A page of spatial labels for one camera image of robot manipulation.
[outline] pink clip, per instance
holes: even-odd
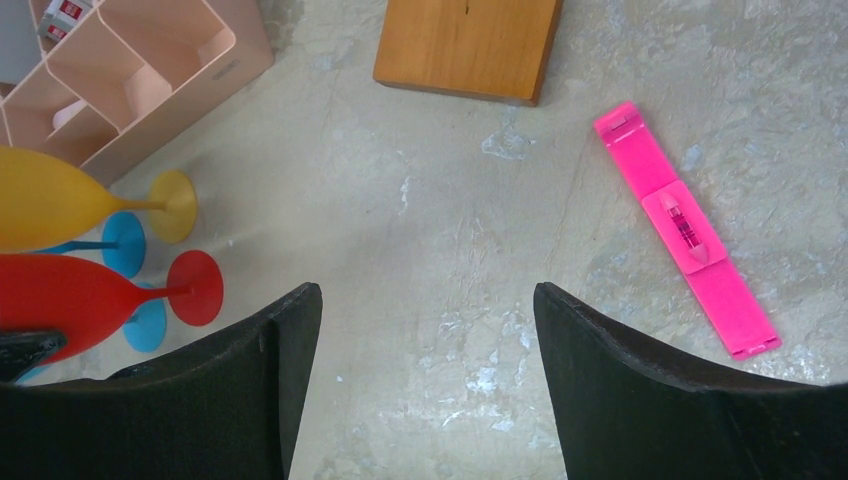
[[[636,106],[612,110],[595,130],[730,355],[744,360],[779,347],[780,337]]]

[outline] red label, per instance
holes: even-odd
[[[69,17],[72,17],[74,20],[79,20],[79,16],[82,14],[82,8],[70,0],[62,2],[62,7],[59,10]]]
[[[57,27],[56,25],[50,25],[50,28],[47,29],[47,33],[55,36],[59,40],[65,38],[65,35],[68,34],[68,32],[62,30],[61,28]]]

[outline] cutting board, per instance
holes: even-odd
[[[374,79],[535,106],[561,12],[562,0],[389,0]]]

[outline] black object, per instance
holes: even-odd
[[[108,380],[0,384],[0,478],[288,478],[321,309],[304,284]]]
[[[569,480],[848,475],[848,384],[705,361],[550,283],[534,309]]]
[[[14,382],[67,344],[56,331],[0,333],[0,382]]]

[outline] red base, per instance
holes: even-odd
[[[191,288],[191,293],[168,297],[177,318],[195,327],[212,323],[224,303],[224,279],[218,264],[199,250],[183,253],[168,272],[168,288]]]

